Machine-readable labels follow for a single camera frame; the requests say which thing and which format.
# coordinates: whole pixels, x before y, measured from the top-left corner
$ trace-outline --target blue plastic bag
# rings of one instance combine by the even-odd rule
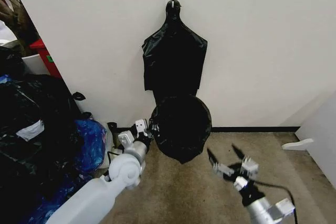
[[[64,176],[63,182],[55,192],[51,200],[44,197],[40,199],[40,205],[29,216],[24,218],[20,224],[45,224],[50,216],[76,193],[83,185],[92,179],[91,175],[79,175],[73,178],[70,174]]]
[[[91,173],[104,162],[106,129],[90,119],[75,120],[75,123],[84,140],[81,152],[75,157],[75,167],[82,173]]]

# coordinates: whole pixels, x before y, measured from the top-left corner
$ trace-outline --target wire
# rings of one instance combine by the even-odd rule
[[[107,152],[107,157],[109,158],[109,164],[111,164],[111,156],[110,156],[110,154],[113,154],[113,155],[116,155],[116,156],[120,155],[120,154],[114,153],[114,152]]]
[[[296,213],[296,206],[295,206],[295,201],[294,201],[294,197],[293,194],[290,192],[290,190],[287,187],[284,186],[278,186],[278,185],[274,185],[274,184],[269,184],[269,183],[265,183],[265,182],[260,182],[260,181],[256,181],[256,180],[252,180],[254,183],[256,183],[257,185],[261,185],[261,186],[267,186],[267,187],[273,187],[273,188],[279,188],[279,189],[283,189],[285,190],[290,197],[290,200],[292,201],[292,204],[294,205],[294,220],[295,220],[295,224],[298,224],[298,216]]]

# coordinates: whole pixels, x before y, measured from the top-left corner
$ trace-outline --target black garbage bag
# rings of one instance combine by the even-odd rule
[[[25,65],[18,51],[0,47],[0,76],[8,74],[13,79],[21,79]]]
[[[181,164],[202,153],[212,127],[209,109],[192,95],[165,98],[150,121],[160,151]]]
[[[180,9],[178,1],[169,1],[164,24],[142,45],[144,86],[153,90],[156,104],[164,97],[196,95],[200,87],[207,41],[181,21]]]
[[[73,164],[83,143],[75,125],[80,112],[65,83],[55,77],[29,74],[0,84],[0,92],[2,216],[15,209],[20,219],[38,203],[36,198],[53,196],[64,174],[78,173]],[[17,135],[37,121],[44,126],[37,136]]]

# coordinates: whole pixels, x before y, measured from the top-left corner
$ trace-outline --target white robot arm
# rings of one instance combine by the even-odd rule
[[[119,134],[124,153],[115,157],[109,167],[109,175],[102,175],[87,182],[48,219],[47,224],[99,223],[112,209],[116,197],[125,189],[140,183],[145,167],[145,155],[150,139],[146,133],[146,120],[138,120],[139,135],[146,141],[134,141],[130,131]]]

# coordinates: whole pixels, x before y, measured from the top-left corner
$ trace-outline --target white wall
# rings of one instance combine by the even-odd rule
[[[141,45],[164,0],[23,0],[71,91],[103,121],[154,108]],[[181,0],[208,40],[198,96],[214,126],[296,126],[336,88],[335,0]]]

